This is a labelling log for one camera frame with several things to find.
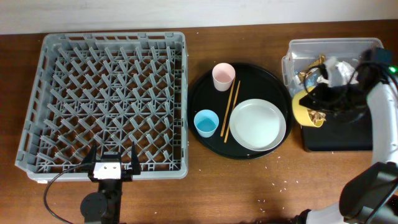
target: gray plastic dish rack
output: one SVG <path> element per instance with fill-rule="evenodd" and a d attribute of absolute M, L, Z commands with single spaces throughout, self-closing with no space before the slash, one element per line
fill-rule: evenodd
<path fill-rule="evenodd" d="M 44 38 L 15 165 L 46 182 L 96 142 L 134 179 L 188 172 L 187 46 L 181 32 L 49 34 Z M 63 181 L 89 180 L 71 172 Z"/>

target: clear plastic container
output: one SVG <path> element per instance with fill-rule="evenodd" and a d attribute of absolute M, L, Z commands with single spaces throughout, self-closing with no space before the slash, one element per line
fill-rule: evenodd
<path fill-rule="evenodd" d="M 289 51 L 282 58 L 284 84 L 291 96 L 303 90 L 303 84 L 295 82 L 294 76 L 316 61 L 320 54 L 326 59 L 334 56 L 339 61 L 357 66 L 360 55 L 371 47 L 383 45 L 377 38 L 334 38 L 334 39 L 299 39 L 289 43 Z"/>

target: table surface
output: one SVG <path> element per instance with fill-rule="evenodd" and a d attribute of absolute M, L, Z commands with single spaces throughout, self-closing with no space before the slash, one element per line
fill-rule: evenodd
<path fill-rule="evenodd" d="M 398 55 L 398 20 L 169 30 L 187 38 L 189 82 L 219 62 L 253 63 L 282 78 L 280 61 L 292 39 L 377 37 Z M 14 166 L 44 35 L 0 36 L 1 223 L 57 222 L 43 205 L 46 185 Z M 251 161 L 221 157 L 192 133 L 189 140 L 186 178 L 123 185 L 121 222 L 264 223 L 292 218 L 307 208 L 337 202 L 345 183 L 371 161 L 371 152 L 304 151 L 298 124 L 275 153 Z M 55 183 L 49 204 L 61 217 L 82 223 L 80 202 L 96 190 L 97 184 L 91 182 Z"/>

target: yellow object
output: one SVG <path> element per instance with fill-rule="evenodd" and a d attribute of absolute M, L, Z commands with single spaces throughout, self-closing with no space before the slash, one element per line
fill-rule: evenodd
<path fill-rule="evenodd" d="M 314 89 L 313 86 L 308 88 L 309 92 L 311 92 L 313 89 Z M 308 108 L 299 104 L 299 101 L 301 100 L 301 98 L 303 98 L 306 95 L 307 95 L 307 92 L 305 90 L 298 92 L 296 95 L 294 95 L 293 102 L 292 102 L 294 118 L 302 126 L 319 128 L 320 126 L 323 125 L 323 121 L 317 121 L 314 124 L 310 118 L 309 113 L 308 113 Z"/>

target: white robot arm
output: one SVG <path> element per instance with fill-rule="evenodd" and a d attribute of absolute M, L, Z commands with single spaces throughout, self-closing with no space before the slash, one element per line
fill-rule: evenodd
<path fill-rule="evenodd" d="M 372 115 L 373 158 L 377 162 L 398 164 L 398 91 L 393 85 L 378 83 L 367 102 Z M 346 224 L 335 203 L 322 210 L 312 210 L 306 224 Z"/>

